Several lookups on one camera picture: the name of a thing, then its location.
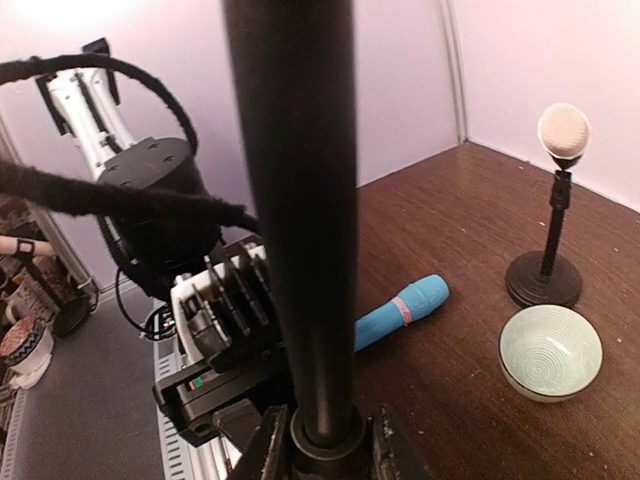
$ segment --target wooden table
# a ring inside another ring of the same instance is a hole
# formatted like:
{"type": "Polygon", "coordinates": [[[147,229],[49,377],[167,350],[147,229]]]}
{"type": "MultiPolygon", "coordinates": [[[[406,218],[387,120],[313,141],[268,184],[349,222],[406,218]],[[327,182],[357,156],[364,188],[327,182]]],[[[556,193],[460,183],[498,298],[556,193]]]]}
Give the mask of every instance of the wooden table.
{"type": "Polygon", "coordinates": [[[394,407],[440,478],[640,479],[640,215],[573,189],[560,252],[584,278],[575,310],[602,339],[594,384],[537,404],[500,370],[500,330],[519,310],[504,273],[543,248],[551,184],[467,144],[360,190],[358,313],[431,273],[451,288],[429,319],[359,353],[355,371],[363,413],[394,407]]]}

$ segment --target white foam microphone cover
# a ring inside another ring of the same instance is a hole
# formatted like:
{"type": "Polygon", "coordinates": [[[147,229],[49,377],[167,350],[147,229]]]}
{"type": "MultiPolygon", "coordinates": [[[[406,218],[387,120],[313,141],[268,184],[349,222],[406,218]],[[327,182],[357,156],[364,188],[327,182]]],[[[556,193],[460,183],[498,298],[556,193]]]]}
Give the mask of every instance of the white foam microphone cover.
{"type": "Polygon", "coordinates": [[[573,160],[587,149],[591,127],[587,116],[573,105],[555,103],[538,120],[538,138],[554,158],[573,160]]]}

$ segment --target gray floor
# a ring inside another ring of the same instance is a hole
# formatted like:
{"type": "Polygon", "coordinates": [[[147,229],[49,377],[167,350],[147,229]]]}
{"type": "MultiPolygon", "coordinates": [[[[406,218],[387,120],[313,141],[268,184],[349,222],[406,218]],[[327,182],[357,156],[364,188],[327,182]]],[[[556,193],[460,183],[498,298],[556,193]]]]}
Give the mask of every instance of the gray floor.
{"type": "MultiPolygon", "coordinates": [[[[135,319],[150,311],[124,295],[135,319]]],[[[103,303],[80,331],[58,340],[51,365],[27,394],[15,480],[163,478],[152,345],[103,303]]]]}

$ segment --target white plate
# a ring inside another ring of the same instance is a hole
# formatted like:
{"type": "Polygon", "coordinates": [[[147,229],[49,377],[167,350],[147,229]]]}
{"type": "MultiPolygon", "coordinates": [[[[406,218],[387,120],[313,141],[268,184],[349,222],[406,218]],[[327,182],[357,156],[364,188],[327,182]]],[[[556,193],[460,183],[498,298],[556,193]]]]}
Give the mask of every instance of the white plate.
{"type": "Polygon", "coordinates": [[[500,334],[500,360],[509,383],[539,402],[558,402],[585,389],[602,365],[602,343],[580,314],[538,305],[511,317],[500,334]]]}

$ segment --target white wall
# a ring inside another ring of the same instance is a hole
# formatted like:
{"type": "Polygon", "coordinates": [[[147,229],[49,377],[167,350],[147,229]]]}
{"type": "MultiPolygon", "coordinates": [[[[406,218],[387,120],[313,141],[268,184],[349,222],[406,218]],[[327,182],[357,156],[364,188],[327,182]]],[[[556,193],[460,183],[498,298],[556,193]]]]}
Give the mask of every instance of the white wall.
{"type": "MultiPolygon", "coordinates": [[[[359,180],[365,183],[453,146],[456,135],[437,1],[355,3],[359,180]]],[[[160,77],[191,116],[209,191],[250,204],[223,25],[219,0],[3,0],[0,60],[76,52],[107,37],[115,56],[160,77]]],[[[118,85],[121,113],[135,137],[180,135],[153,94],[122,77],[118,85]]],[[[0,112],[23,161],[89,178],[33,81],[0,89],[0,112]]],[[[97,281],[110,285],[115,267],[94,220],[56,219],[97,281]]]]}
{"type": "Polygon", "coordinates": [[[453,3],[470,140],[554,169],[536,122],[572,103],[592,125],[575,180],[640,211],[640,2],[453,3]]]}

